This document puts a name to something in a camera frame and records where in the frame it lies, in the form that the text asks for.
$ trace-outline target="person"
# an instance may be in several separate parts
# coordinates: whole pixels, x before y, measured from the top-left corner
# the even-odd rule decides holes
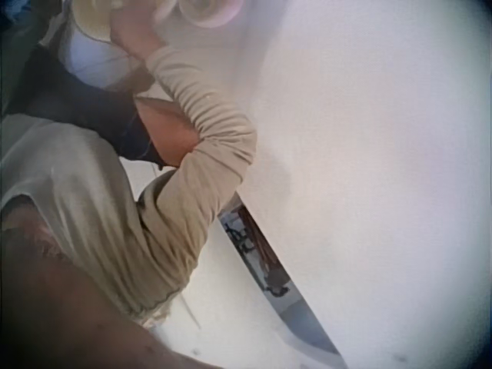
[[[153,11],[150,0],[132,0],[111,13],[113,42],[145,62],[174,102],[135,99],[148,144],[177,168],[136,203],[111,128],[128,125],[119,118],[125,106],[109,109],[112,118],[87,102],[108,115],[108,126],[100,117],[95,125],[67,91],[80,124],[63,123],[33,115],[45,105],[28,89],[28,104],[17,105],[28,114],[12,104],[2,120],[2,356],[11,366],[205,367],[140,324],[166,312],[189,282],[257,136],[236,104],[155,34]],[[56,88],[45,95],[51,101]]]

